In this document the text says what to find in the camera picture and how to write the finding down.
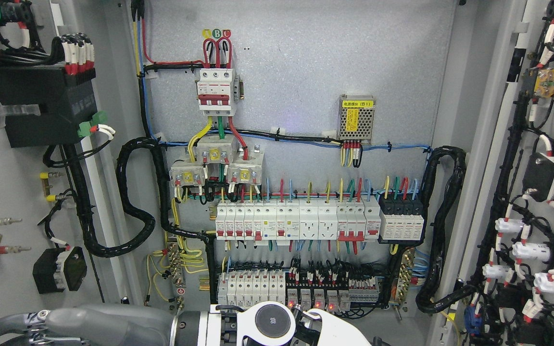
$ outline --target white fuse holder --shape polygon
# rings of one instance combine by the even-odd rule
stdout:
[[[550,249],[545,244],[516,243],[512,246],[512,254],[518,259],[534,259],[548,261],[550,259]]]
[[[484,267],[482,267],[482,274],[485,278],[502,279],[506,277],[508,270],[510,270],[510,267],[506,265],[490,265],[487,263]]]
[[[538,287],[543,293],[554,293],[554,276],[551,280],[549,279],[549,274],[547,273],[536,273],[534,279],[534,286]]]
[[[506,219],[501,218],[495,220],[495,230],[502,234],[517,234],[523,229],[523,221],[521,219]]]

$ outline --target green wire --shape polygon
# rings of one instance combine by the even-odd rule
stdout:
[[[399,177],[394,177],[393,191],[393,199],[396,199],[396,195],[399,194]]]
[[[356,184],[354,179],[350,180],[350,183],[348,184],[348,189],[345,191],[346,193],[350,193],[350,200],[348,202],[352,202],[352,198],[354,197],[354,184]]]
[[[226,132],[224,131],[224,123],[222,123],[222,117],[217,117],[217,129],[219,130],[219,139],[226,138]]]

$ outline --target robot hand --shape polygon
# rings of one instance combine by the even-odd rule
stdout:
[[[0,336],[8,333],[21,336],[2,346],[371,346],[356,327],[327,311],[290,310],[277,302],[246,311],[211,305],[209,312],[177,316],[119,304],[44,309],[0,318]]]
[[[21,334],[2,346],[166,346],[172,323],[160,309],[86,304],[0,318],[0,336]]]

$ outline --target black connector block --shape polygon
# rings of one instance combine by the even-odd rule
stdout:
[[[87,274],[87,264],[85,263],[83,249],[74,247],[66,258],[62,259],[63,273],[57,273],[57,259],[66,252],[62,247],[55,249],[46,249],[42,256],[33,265],[33,280],[38,288],[38,293],[63,292],[65,287],[70,291],[78,291]]]
[[[6,116],[13,148],[80,142],[79,125],[91,120],[97,105],[91,79],[95,70],[68,75],[63,64],[0,67],[0,103],[39,105],[40,114]]]

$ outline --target yellow component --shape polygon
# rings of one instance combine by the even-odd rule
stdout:
[[[554,68],[538,71],[534,94],[539,97],[554,96]]]
[[[343,100],[341,101],[343,108],[371,108],[373,100]]]
[[[193,173],[191,173],[191,172],[189,172],[189,171],[183,172],[183,182],[193,184],[193,182],[194,182],[194,175],[193,175]]]
[[[221,160],[222,156],[220,154],[221,153],[219,152],[219,149],[217,149],[217,148],[209,149],[209,159],[211,161]]]
[[[348,108],[345,115],[345,131],[358,131],[358,108]]]
[[[239,173],[240,173],[240,181],[248,181],[249,180],[249,177],[250,177],[249,169],[240,169]]]

